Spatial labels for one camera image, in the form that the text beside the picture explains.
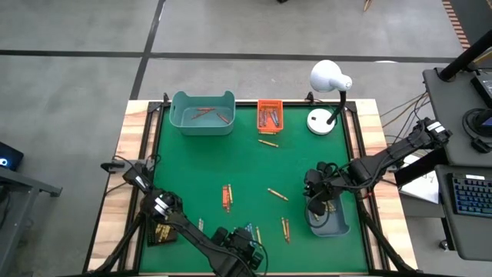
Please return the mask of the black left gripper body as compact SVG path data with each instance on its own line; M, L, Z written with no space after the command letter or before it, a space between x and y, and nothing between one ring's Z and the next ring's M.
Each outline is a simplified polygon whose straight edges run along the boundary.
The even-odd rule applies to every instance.
M264 259L257 251L257 243L250 230L245 227L236 228L233 232L219 227L214 233L214 243L233 252L253 270L258 269Z

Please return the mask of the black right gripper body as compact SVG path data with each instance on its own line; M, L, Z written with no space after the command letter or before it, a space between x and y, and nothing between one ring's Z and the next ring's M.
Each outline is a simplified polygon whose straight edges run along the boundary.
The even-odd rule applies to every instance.
M315 169L309 169L304 176L303 195L319 199L335 199L346 187L344 173L335 163L319 162Z

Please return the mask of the grey blue plastic bin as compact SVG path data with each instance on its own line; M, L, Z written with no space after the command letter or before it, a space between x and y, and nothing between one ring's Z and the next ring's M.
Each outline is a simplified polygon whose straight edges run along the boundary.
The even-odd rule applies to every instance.
M322 202L331 201L335 207L335 212L325 212L319 215L319 221L314 219L313 213L308 210L307 203L310 197L305 196L306 206L304 207L304 217L311 231L318 237L337 237L347 234L350 226L346 223L344 207L341 201L341 195L335 199L319 199Z

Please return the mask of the green table mat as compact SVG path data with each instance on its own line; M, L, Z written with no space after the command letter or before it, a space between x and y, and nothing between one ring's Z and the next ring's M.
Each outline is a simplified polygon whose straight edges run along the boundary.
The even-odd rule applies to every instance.
M319 162L348 162L344 130L337 125L325 136L308 130L307 107L284 109L284 128L277 135L260 135L256 110L240 107L234 128L223 136L182 135L164 120L155 170L157 187L182 198L184 213L204 221L204 233L248 223L259 227L267 249L269 273L365 272L367 263L352 194L343 196L350 231L342 236L316 236L304 218L304 176ZM278 148L258 142L262 139ZM231 184L230 212L222 207L222 187ZM268 192L280 192L289 201ZM291 243L284 240L281 217L289 220Z

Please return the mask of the orange mesh basket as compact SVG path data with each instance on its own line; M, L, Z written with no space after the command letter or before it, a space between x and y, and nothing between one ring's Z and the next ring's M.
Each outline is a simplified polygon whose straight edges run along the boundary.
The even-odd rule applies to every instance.
M268 111L268 125L266 127L260 126L260 111ZM280 126L277 127L272 122L270 117L270 111L276 111ZM257 103L257 128L259 132L276 132L279 133L284 128L284 116L283 116L283 102L279 99L259 99Z

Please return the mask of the black mesh tray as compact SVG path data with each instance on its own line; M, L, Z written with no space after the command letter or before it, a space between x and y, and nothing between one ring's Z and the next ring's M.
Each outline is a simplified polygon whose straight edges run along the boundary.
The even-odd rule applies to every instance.
M157 224L160 224L162 226L165 225L165 224L161 224L161 223L156 222L150 216L148 216L146 218L147 245L149 247L158 246L158 245L166 245L166 244L176 242L178 240L178 232L171 226L171 231L169 233L168 238L163 242L159 242L158 240L159 240L161 233L158 235L155 234L155 229L156 229Z

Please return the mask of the white paper sheet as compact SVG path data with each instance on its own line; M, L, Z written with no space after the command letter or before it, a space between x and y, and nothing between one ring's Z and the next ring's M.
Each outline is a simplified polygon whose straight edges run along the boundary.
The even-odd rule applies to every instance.
M411 197L415 197L417 199L424 200L430 203L440 203L440 187L435 171L428 172L427 174L413 180L412 182L403 185L400 188L400 192L405 195L409 195Z

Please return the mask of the white desk lamp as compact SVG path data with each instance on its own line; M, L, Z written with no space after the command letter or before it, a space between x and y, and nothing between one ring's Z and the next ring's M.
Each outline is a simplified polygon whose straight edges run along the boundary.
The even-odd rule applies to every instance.
M340 102L337 108L330 112L325 108L316 108L307 116L307 127L315 135L327 135L336 125L336 118L344 110L347 101L347 91L352 87L352 79L345 75L341 68L331 60L319 61L311 70L310 83L313 90L328 93L339 92Z

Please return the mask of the teal plastic bin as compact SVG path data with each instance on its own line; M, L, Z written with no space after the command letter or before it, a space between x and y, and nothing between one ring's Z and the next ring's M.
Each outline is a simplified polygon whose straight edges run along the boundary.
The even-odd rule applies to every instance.
M193 115L201 113L197 108L215 108L211 112L192 120ZM225 91L223 95L196 96L177 92L171 101L170 123L188 136L228 135L234 128L236 104L234 94ZM217 113L224 115L229 124L223 122Z

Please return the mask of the grey desk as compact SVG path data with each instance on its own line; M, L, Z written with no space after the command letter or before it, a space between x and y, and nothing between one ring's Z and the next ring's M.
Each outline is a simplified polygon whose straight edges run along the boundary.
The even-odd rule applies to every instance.
M444 151L451 165L492 167L492 152L482 154L470 144L471 138L462 127L463 115L472 108L486 108L486 104L471 84L471 72L459 72L451 82L442 81L436 69L422 72L426 90L436 120L451 130L452 136Z
M449 248L457 251L462 259L492 262L492 218L456 214L447 176L449 173L458 173L492 177L492 169L438 165L435 172Z

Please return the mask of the black headphones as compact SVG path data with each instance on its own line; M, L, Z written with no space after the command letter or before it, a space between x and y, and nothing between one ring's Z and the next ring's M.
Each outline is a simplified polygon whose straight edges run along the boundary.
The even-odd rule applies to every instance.
M470 145L479 153L492 152L492 108L472 108L462 117L462 128L470 138Z

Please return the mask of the black pole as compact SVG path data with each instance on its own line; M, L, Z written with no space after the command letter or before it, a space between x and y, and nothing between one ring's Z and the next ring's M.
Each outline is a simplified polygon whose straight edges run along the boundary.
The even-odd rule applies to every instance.
M476 58L484 54L490 47L492 47L492 29L472 44L469 49L460 54L447 67L438 72L438 77L442 81L450 81L459 71L466 68Z

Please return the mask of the orange striped edge strip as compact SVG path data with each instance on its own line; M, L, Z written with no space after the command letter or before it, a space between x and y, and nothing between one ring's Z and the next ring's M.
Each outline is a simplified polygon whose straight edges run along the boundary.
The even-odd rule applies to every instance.
M445 12L447 13L448 18L450 19L450 23L453 26L454 33L458 38L460 46L462 47L463 50L468 50L470 47L469 40L464 33L463 27L457 17L456 12L454 11L454 8L450 0L441 0L441 2L443 4Z

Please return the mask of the grey metal table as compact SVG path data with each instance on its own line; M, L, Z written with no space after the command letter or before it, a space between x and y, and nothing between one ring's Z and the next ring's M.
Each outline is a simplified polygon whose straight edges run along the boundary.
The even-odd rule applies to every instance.
M8 190L5 210L0 212L0 277L6 277L39 193L59 197L62 188L5 168L0 168L0 186Z

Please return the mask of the black device with blue light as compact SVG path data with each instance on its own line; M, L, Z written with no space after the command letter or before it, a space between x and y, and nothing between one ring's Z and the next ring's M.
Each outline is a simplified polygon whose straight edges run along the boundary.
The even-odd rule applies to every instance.
M16 171L23 157L24 154L19 150L0 142L0 167Z

